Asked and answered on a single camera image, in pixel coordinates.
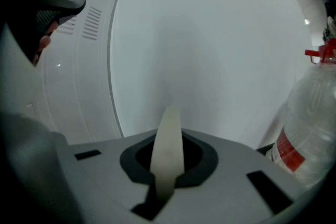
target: black rectangular slot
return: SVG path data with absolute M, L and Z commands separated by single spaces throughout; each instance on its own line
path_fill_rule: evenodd
M 94 157 L 94 156 L 99 155 L 99 154 L 101 154 L 100 151 L 93 150 L 93 151 L 86 151 L 86 152 L 77 153 L 77 154 L 75 154 L 75 157 L 78 161 L 80 161 L 81 159 Z
M 280 213 L 292 204 L 292 200 L 262 171 L 252 172 L 247 174 L 247 177 L 274 214 Z

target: sticker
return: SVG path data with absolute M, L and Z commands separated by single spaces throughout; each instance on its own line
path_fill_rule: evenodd
M 274 161 L 276 162 L 276 159 L 280 156 L 284 164 L 292 172 L 298 169 L 305 161 L 305 158 L 299 152 L 297 152 L 297 150 L 288 141 L 284 132 L 284 128 L 281 130 L 281 134 L 276 143 L 276 148 L 277 152 L 274 152 L 273 150 L 272 158 L 274 158 Z

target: plastic bottle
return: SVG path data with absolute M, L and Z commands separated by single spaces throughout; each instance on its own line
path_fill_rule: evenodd
M 266 156 L 310 188 L 336 160 L 336 39 L 306 55 L 320 62 L 292 89 L 285 125 Z

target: red label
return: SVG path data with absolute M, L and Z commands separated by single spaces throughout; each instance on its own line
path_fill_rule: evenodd
M 305 161 L 305 158 L 296 151 L 296 149 L 288 141 L 284 128 L 282 128 L 280 136 L 277 140 L 278 152 L 282 161 L 286 166 L 294 172 Z

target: vent grille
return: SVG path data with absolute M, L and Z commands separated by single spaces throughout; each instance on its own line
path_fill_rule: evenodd
M 90 6 L 84 22 L 83 38 L 97 40 L 102 11 Z
M 57 28 L 56 32 L 59 32 L 65 35 L 72 35 L 74 33 L 73 30 L 75 29 L 76 21 L 77 21 L 77 16 L 74 16 L 73 18 L 66 21 L 64 24 L 60 25 Z

